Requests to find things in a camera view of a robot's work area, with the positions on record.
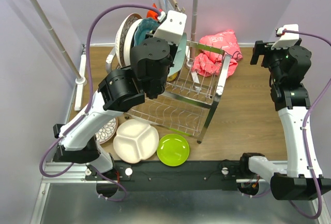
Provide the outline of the pale blue square plate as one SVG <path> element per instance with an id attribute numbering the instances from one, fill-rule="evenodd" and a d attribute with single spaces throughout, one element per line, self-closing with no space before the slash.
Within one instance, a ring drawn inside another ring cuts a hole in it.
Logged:
<path id="1" fill-rule="evenodd" d="M 173 61 L 174 66 L 170 67 L 168 76 L 172 76 L 173 74 L 179 72 L 182 69 L 184 60 L 186 58 L 186 42 L 187 42 L 187 34 L 183 33 L 174 57 L 174 61 Z"/>

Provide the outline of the yellow black patterned plate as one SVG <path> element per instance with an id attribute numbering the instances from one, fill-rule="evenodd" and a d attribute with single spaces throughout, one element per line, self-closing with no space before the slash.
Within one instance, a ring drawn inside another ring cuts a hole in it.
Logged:
<path id="1" fill-rule="evenodd" d="M 176 72 L 176 73 L 174 73 L 174 74 L 168 76 L 168 77 L 167 77 L 167 81 L 168 81 L 168 82 L 173 82 L 173 81 L 176 80 L 177 76 L 178 76 L 178 72 Z"/>

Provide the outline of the teal scalloped plate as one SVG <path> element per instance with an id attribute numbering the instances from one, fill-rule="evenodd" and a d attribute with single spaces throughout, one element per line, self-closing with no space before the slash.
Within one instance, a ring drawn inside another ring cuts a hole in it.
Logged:
<path id="1" fill-rule="evenodd" d="M 146 34 L 155 31 L 159 23 L 153 18 L 142 19 L 134 34 L 134 46 L 141 44 L 146 38 Z"/>

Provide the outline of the grey swirl ceramic plate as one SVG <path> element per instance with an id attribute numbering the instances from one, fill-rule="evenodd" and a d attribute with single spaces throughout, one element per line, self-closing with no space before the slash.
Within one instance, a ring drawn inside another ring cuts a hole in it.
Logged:
<path id="1" fill-rule="evenodd" d="M 126 67 L 130 65 L 130 49 L 134 45 L 134 34 L 138 25 L 142 22 L 142 19 L 138 19 L 133 22 L 133 24 L 129 27 L 127 35 L 124 41 L 124 50 L 123 50 L 123 62 L 121 67 Z"/>

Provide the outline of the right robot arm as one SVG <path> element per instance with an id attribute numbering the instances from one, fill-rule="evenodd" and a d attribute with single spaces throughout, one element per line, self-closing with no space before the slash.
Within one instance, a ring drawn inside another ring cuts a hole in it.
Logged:
<path id="1" fill-rule="evenodd" d="M 250 61 L 255 65 L 263 56 L 261 66 L 270 72 L 270 96 L 282 123 L 288 162 L 284 169 L 260 153 L 244 153 L 238 173 L 243 178 L 259 175 L 270 184 L 277 200 L 314 200 L 330 191 L 330 179 L 323 176 L 317 162 L 305 118 L 311 104 L 302 80 L 312 53 L 300 43 L 275 49 L 272 42 L 256 41 Z"/>

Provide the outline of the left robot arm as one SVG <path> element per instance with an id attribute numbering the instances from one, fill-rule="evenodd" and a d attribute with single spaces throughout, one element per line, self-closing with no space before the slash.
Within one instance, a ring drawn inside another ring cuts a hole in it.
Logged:
<path id="1" fill-rule="evenodd" d="M 103 180 L 114 176 L 112 156 L 96 141 L 96 133 L 132 107 L 155 99 L 165 90 L 175 53 L 161 38 L 147 38 L 130 50 L 130 65 L 111 71 L 98 85 L 92 100 L 58 130 L 55 160 L 89 163 Z"/>

